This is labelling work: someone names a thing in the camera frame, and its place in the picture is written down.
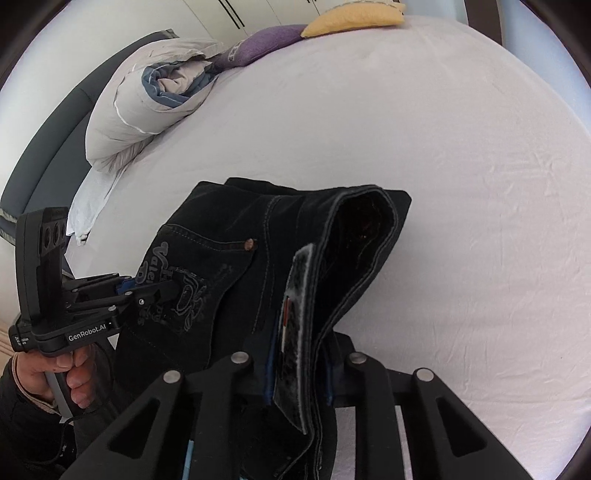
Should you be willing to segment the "black jacket sleeve forearm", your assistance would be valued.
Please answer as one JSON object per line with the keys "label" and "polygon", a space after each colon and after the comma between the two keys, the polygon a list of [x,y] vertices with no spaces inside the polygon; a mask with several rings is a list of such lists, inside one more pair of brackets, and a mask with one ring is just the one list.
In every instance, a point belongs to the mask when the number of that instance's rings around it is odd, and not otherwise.
{"label": "black jacket sleeve forearm", "polygon": [[[12,356],[1,376],[1,477],[58,479],[116,418],[110,401],[112,349],[93,344],[58,357]],[[64,422],[46,375],[64,373],[82,410]]]}

